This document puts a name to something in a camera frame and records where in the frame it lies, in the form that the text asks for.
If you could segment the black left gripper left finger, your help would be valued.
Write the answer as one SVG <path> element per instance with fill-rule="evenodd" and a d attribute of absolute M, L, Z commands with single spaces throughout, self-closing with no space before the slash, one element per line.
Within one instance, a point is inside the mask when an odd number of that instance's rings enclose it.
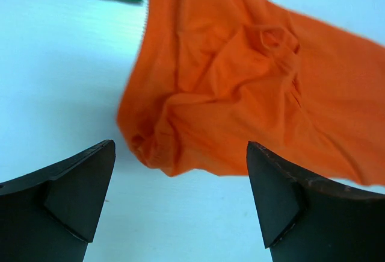
<path fill-rule="evenodd" d="M 83 261 L 116 159 L 113 140 L 1 183 L 1 261 Z"/>

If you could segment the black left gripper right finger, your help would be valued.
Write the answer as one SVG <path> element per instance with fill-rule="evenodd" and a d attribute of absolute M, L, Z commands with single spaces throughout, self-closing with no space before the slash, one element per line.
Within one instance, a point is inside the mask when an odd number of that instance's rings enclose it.
<path fill-rule="evenodd" d="M 247 146 L 247 169 L 273 261 L 384 260 L 384 195 L 325 178 L 256 142 Z"/>

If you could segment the orange t-shirt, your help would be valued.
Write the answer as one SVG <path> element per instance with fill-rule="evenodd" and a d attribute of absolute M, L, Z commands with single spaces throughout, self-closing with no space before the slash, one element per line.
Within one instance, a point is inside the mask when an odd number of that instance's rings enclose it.
<path fill-rule="evenodd" d="M 149 0 L 117 124 L 147 167 L 246 175 L 248 142 L 384 184 L 384 48 L 269 0 Z"/>

